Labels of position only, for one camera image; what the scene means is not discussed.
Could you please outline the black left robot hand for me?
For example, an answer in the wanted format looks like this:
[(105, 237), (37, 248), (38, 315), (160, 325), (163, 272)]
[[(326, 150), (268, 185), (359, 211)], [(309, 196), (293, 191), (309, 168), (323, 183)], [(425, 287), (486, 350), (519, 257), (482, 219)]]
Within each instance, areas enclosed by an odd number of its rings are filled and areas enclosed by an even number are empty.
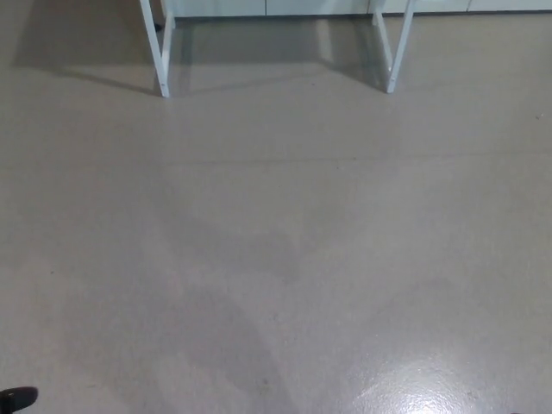
[(0, 392), (0, 413), (13, 414), (33, 405), (39, 396), (39, 390), (33, 386), (21, 386)]

